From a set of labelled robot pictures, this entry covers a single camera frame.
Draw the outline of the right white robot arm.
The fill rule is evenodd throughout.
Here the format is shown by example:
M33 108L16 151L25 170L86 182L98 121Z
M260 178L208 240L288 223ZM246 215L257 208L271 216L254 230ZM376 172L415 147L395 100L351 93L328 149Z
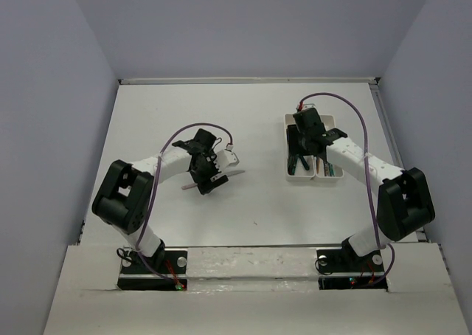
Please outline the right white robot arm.
M326 129L315 108L293 114L288 126L289 148L302 156L312 156L335 165L364 184L374 212L372 226L342 242L339 260L345 269L356 270L367 255L431 223L434 205L423 171L391 165L357 145L338 128Z

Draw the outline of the teal plastic spoon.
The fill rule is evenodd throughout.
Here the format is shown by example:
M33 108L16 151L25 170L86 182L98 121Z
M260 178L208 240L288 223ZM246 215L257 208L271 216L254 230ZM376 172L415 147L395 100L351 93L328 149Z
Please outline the teal plastic spoon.
M302 166L306 171L309 171L311 169L309 161L304 156L299 156L299 160L301 161Z

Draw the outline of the silver knife dark handle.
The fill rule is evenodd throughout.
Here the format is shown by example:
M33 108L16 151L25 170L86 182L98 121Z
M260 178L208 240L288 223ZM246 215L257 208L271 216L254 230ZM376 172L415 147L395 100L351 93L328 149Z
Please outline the silver knife dark handle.
M327 162L324 162L324 174L325 176L330 176L330 170L329 170L329 164Z

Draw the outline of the silver spoon teal handle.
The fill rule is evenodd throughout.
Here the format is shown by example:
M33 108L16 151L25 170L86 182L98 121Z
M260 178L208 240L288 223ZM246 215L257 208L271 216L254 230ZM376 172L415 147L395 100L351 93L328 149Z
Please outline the silver spoon teal handle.
M290 155L288 157L287 171L289 176L293 176L296 172L296 165L298 162L297 155Z

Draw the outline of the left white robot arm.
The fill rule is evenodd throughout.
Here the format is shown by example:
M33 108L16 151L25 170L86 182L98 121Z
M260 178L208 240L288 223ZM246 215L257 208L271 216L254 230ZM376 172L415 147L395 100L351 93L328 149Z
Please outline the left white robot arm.
M92 202L91 211L116 229L135 250L146 272L162 267L164 241L149 226L157 187L189 173L202 195L228 182L225 170L239 163L233 145L215 151L217 137L200 128L187 141L169 142L155 156L128 163L111 163Z

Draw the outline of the silver knife pink handle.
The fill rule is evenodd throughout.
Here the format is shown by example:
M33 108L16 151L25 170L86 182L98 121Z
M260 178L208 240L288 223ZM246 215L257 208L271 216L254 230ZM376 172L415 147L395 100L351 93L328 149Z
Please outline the silver knife pink handle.
M239 175L239 174L242 174L242 173L245 173L245 172L246 172L245 170L231 170L231 171L226 172L226 175L228 177L230 177L230 176L236 176L236 175ZM192 189L194 187L197 187L196 183L181 186L181 189L182 190L189 190L189 189Z

